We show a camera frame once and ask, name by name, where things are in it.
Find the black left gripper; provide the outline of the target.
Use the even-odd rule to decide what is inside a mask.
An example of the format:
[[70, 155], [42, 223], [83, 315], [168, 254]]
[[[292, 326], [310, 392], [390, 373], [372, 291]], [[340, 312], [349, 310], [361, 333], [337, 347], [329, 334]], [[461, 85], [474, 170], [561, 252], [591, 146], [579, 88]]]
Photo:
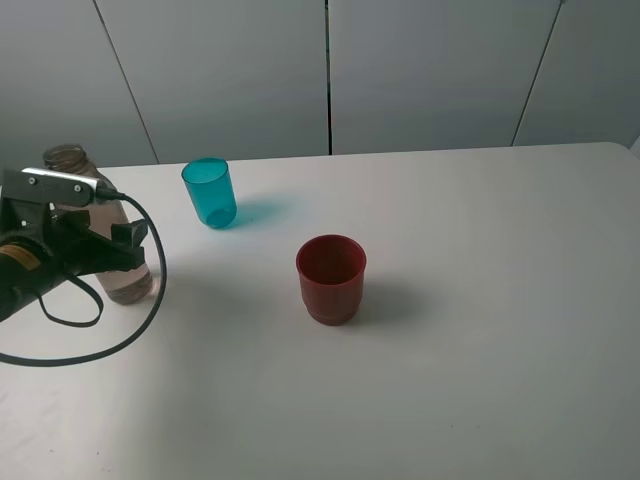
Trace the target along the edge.
[[128, 272], [145, 263], [146, 220], [113, 224], [110, 238], [90, 230], [88, 210], [1, 200], [1, 281], [62, 283], [71, 277]]

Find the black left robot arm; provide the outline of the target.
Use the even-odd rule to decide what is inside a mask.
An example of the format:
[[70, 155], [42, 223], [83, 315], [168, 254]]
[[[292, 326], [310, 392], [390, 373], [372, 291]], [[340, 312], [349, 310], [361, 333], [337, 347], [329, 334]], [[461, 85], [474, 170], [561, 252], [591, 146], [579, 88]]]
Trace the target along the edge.
[[64, 282], [88, 294], [98, 307], [97, 316], [71, 322], [47, 312], [60, 325], [89, 328], [100, 320], [104, 301], [83, 275], [104, 267], [110, 241], [88, 228], [89, 214], [51, 211], [45, 203], [1, 200], [1, 319], [6, 320], [36, 301], [44, 307], [44, 295]]

